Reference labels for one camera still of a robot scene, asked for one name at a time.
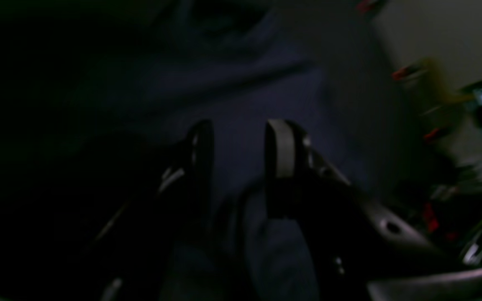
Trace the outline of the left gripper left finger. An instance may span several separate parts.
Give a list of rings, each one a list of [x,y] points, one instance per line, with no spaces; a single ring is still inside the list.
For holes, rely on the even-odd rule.
[[[102,227],[99,246],[170,248],[209,197],[214,142],[210,120],[191,126]]]

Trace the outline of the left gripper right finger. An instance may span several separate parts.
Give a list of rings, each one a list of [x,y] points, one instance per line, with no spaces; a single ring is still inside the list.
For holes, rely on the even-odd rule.
[[[314,259],[434,256],[431,242],[382,201],[358,190],[296,122],[268,120],[264,145],[267,216],[296,221]]]

